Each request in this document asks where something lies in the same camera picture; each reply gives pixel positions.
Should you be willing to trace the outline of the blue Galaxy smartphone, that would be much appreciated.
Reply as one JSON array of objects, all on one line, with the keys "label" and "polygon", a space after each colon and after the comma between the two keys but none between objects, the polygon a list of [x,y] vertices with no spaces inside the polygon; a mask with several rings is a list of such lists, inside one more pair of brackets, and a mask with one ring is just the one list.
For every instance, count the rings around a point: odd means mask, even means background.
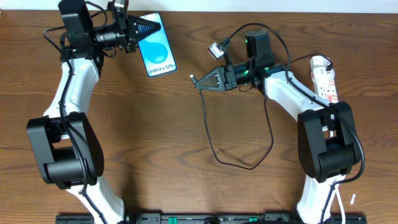
[{"label": "blue Galaxy smartphone", "polygon": [[139,42],[144,66],[149,77],[158,77],[177,70],[174,55],[159,13],[141,16],[148,21],[158,22],[160,30]]}]

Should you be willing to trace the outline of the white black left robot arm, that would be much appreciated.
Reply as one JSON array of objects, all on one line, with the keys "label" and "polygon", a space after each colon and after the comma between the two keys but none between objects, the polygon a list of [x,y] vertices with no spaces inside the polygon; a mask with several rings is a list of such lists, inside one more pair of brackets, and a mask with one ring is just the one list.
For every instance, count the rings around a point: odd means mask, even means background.
[{"label": "white black left robot arm", "polygon": [[134,223],[123,199],[106,180],[104,154],[87,113],[105,58],[118,50],[134,52],[138,43],[161,30],[159,22],[127,13],[127,1],[110,1],[93,23],[86,0],[58,4],[63,26],[59,43],[62,78],[44,115],[30,119],[27,133],[42,179],[75,195],[93,223]]}]

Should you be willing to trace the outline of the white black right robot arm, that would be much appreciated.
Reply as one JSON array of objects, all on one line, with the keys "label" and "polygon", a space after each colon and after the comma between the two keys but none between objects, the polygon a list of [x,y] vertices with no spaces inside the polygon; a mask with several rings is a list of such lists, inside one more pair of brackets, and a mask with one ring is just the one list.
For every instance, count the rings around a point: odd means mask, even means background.
[{"label": "white black right robot arm", "polygon": [[275,101],[293,117],[298,127],[298,158],[305,184],[291,223],[332,223],[331,206],[339,198],[341,184],[354,182],[350,172],[366,164],[349,104],[339,101],[331,60],[322,54],[310,56],[313,89],[300,83],[289,63],[277,63],[269,30],[245,35],[248,60],[233,63],[227,51],[229,39],[212,43],[208,51],[224,65],[216,67],[193,84],[199,92],[229,91],[251,85],[265,99]]}]

